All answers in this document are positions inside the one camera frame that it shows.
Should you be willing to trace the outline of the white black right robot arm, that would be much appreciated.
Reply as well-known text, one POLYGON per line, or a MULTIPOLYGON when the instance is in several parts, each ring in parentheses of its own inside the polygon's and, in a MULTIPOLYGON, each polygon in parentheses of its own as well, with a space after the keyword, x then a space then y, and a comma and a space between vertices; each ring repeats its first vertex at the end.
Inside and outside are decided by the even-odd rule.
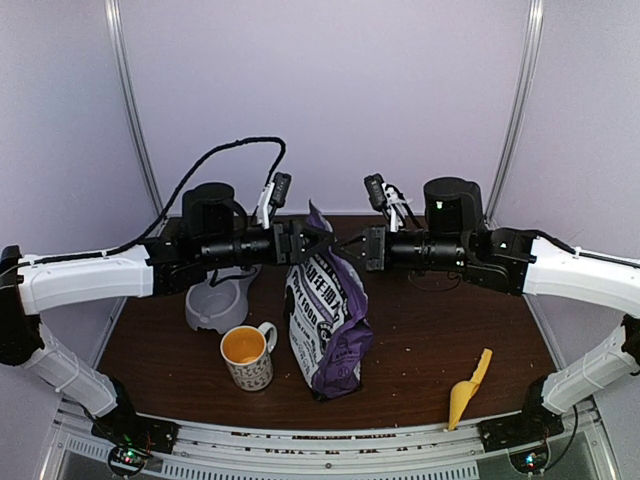
POLYGON ((536 229, 488 226, 474 181, 440 177, 423 186, 417 220, 404 195, 381 175, 365 177, 372 208, 386 225, 356 237, 368 272, 447 272, 512 296, 554 296, 619 311, 621 324, 597 347, 561 371, 534 382, 513 419, 519 440, 535 440, 584 398, 639 373, 639 263, 571 246, 536 229))

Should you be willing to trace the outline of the purple pet food bag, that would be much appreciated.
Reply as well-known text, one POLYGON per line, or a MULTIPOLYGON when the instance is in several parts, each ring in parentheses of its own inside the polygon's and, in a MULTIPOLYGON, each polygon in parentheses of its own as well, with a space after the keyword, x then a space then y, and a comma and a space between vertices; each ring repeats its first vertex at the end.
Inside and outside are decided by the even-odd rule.
POLYGON ((313 397, 326 401, 359 390, 362 360, 374 335, 368 296, 355 268, 332 247, 323 247, 289 268, 285 286, 290 348, 313 397))

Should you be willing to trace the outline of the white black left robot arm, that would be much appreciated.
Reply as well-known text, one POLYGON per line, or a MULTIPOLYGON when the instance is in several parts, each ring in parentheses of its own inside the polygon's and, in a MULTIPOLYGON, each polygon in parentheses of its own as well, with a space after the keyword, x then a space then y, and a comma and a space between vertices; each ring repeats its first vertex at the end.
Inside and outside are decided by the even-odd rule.
POLYGON ((298 265, 333 241, 330 232, 295 220, 273 222, 263 216, 251 224, 234 196, 224 183, 191 189, 182 197, 174 232, 111 252, 43 257, 6 247, 1 254, 2 364, 32 370, 121 443, 137 442, 144 424, 124 386, 78 359, 40 315, 95 300, 180 293, 221 268, 298 265))

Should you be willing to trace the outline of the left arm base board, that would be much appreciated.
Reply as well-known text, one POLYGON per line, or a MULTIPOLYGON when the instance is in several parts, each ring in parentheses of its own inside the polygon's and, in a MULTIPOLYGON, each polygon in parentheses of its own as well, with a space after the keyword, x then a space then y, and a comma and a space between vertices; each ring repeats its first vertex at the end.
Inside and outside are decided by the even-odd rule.
POLYGON ((132 425, 112 425, 105 417, 89 419, 91 434, 112 444, 107 466, 121 477, 141 473, 158 454, 172 453, 179 432, 175 422, 145 416, 136 416, 132 425))

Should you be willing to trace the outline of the right arm base board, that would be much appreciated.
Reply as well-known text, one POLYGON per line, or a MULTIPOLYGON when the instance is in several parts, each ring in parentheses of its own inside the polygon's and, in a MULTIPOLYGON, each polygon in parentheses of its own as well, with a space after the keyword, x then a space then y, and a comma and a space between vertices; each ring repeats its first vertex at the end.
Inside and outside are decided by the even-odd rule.
POLYGON ((523 413, 481 421, 478 430, 486 453, 506 450, 511 466, 522 474, 541 474, 551 465, 549 440, 564 432, 560 417, 523 413))

